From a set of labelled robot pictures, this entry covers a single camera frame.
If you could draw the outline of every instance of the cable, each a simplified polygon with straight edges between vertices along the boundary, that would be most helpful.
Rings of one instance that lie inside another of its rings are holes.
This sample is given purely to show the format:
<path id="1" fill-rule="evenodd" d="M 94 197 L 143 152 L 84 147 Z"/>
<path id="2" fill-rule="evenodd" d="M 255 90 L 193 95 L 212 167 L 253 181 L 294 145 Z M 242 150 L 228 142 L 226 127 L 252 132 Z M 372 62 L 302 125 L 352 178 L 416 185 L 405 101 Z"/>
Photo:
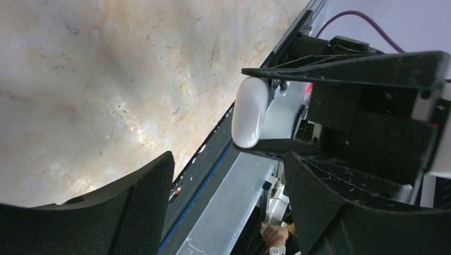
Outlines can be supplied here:
<path id="1" fill-rule="evenodd" d="M 363 18 L 366 22 L 368 22 L 376 31 L 383 37 L 383 39 L 391 46 L 393 49 L 395 49 L 399 53 L 405 53 L 401 47 L 399 47 L 384 31 L 383 29 L 370 17 L 368 17 L 366 14 L 359 12 L 359 11 L 345 11 L 340 12 L 337 15 L 333 16 L 330 20 L 328 20 L 323 27 L 320 29 L 318 34 L 315 36 L 315 38 L 318 38 L 321 33 L 326 29 L 330 23 L 332 23 L 334 20 L 338 19 L 339 17 L 345 16 L 345 15 L 357 15 L 360 18 Z"/>

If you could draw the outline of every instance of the beige marble surface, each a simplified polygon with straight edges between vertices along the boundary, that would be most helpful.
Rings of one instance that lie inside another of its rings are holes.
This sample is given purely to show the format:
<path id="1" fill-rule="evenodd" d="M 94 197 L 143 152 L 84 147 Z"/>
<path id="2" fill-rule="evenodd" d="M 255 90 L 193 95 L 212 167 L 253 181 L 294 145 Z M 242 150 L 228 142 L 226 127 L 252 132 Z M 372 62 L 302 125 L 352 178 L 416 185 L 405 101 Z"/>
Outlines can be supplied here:
<path id="1" fill-rule="evenodd" d="M 176 176 L 308 0 L 1 0 L 0 202 Z"/>

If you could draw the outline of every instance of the human hand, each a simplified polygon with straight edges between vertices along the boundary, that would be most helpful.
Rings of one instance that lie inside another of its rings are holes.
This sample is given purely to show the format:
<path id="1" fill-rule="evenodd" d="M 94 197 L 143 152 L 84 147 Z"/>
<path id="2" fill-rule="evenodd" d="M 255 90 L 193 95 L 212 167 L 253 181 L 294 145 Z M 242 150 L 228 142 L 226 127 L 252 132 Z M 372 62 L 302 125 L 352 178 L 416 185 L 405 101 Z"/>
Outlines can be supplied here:
<path id="1" fill-rule="evenodd" d="M 266 253 L 269 253 L 271 247 L 285 245 L 288 239 L 288 230 L 281 226 L 268 226 L 263 233 L 263 240 L 268 244 Z"/>

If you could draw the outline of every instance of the purple cable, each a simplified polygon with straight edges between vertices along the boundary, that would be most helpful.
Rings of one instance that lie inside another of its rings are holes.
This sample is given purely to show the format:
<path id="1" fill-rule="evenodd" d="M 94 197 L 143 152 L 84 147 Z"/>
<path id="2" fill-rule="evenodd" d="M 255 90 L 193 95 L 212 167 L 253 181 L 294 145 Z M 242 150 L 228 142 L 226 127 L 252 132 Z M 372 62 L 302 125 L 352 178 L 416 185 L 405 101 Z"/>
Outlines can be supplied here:
<path id="1" fill-rule="evenodd" d="M 405 51 L 403 49 L 401 49 L 401 47 L 399 47 L 383 30 L 382 28 L 374 21 L 372 20 L 370 17 L 368 17 L 366 14 L 361 13 L 359 11 L 345 11 L 345 12 L 340 12 L 337 15 L 333 16 L 330 20 L 328 20 L 323 27 L 320 29 L 320 31 L 318 32 L 318 34 L 315 36 L 315 38 L 318 38 L 321 33 L 325 30 L 325 28 L 330 25 L 330 23 L 332 23 L 334 20 L 338 19 L 341 16 L 345 16 L 345 15 L 357 15 L 360 18 L 363 18 L 366 22 L 368 22 L 372 27 L 374 27 L 374 29 L 376 29 L 376 31 L 383 37 L 383 39 L 388 42 L 388 44 L 393 47 L 393 49 L 395 49 L 397 52 L 399 53 L 405 53 Z"/>

